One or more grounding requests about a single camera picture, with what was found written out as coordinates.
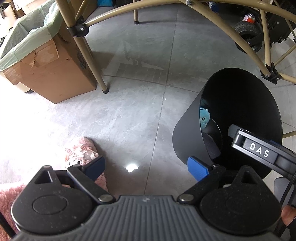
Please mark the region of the person hand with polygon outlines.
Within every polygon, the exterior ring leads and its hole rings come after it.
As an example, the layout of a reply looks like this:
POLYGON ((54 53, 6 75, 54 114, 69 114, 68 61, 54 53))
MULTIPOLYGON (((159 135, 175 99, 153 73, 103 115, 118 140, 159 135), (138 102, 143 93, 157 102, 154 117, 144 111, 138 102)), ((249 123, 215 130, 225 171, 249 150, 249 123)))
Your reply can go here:
POLYGON ((289 226, 296 217, 296 209, 286 205, 281 211, 281 219, 285 226, 289 226))

